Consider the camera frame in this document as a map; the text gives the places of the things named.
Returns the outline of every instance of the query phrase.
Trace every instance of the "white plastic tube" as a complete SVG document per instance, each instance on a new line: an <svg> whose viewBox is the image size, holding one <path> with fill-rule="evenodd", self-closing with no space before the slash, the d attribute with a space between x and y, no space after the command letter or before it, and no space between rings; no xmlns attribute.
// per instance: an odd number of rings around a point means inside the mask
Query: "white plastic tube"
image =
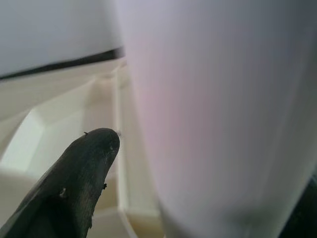
<svg viewBox="0 0 317 238"><path fill-rule="evenodd" d="M166 236L278 237L316 163L317 2L117 10Z"/></svg>

